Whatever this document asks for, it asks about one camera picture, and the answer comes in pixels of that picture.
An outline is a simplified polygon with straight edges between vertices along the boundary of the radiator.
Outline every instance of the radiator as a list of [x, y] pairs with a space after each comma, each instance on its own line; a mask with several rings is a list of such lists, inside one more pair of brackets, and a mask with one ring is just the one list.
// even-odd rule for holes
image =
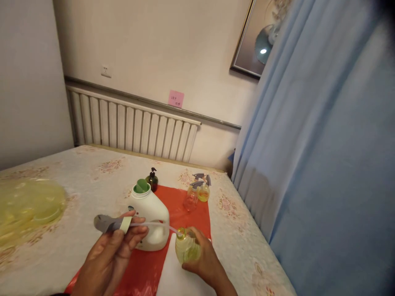
[[66, 85], [74, 141], [189, 162], [201, 122]]

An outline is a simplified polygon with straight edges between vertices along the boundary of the gray pump head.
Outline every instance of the gray pump head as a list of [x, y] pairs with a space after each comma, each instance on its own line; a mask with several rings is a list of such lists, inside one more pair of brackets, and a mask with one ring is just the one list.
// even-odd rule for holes
[[206, 184], [207, 184], [207, 186], [211, 186], [210, 175], [207, 175], [207, 176], [206, 176]]
[[198, 182], [193, 182], [193, 183], [191, 183], [190, 185], [192, 186], [192, 190], [197, 190], [198, 189], [198, 187], [199, 186], [202, 186], [203, 185], [203, 181], [198, 181]]
[[97, 215], [93, 220], [95, 228], [102, 233], [114, 232], [120, 229], [123, 218], [111, 218], [107, 215]]
[[201, 178], [204, 177], [204, 173], [196, 173], [196, 174], [193, 174], [192, 176], [195, 177], [195, 182], [196, 182], [196, 181], [198, 181], [199, 179], [201, 179]]

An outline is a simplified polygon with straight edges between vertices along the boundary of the power outlet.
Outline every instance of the power outlet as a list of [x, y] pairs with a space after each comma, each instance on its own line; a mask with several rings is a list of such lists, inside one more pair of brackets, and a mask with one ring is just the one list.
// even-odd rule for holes
[[107, 65], [102, 65], [102, 76], [108, 77], [108, 78], [111, 78], [111, 77], [112, 77], [111, 69], [110, 69], [109, 66], [107, 66]]

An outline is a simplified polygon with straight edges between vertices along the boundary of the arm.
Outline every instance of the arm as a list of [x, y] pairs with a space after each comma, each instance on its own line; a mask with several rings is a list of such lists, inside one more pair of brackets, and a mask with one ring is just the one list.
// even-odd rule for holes
[[211, 242], [200, 230], [194, 227], [191, 227], [191, 230], [196, 235], [202, 253], [199, 260], [184, 263], [182, 268], [200, 276], [209, 286], [213, 287], [217, 296], [237, 296], [235, 287], [226, 275]]
[[[134, 216], [130, 211], [121, 217]], [[145, 218], [133, 217], [132, 223], [142, 223]], [[136, 245], [148, 234], [145, 226], [103, 234], [90, 250], [75, 283], [72, 296], [113, 295], [129, 264]]]

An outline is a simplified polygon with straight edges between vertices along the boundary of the framed picture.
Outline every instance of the framed picture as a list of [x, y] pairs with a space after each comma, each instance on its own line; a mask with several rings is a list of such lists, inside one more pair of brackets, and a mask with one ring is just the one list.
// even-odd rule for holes
[[291, 0], [252, 0], [231, 70], [259, 79]]

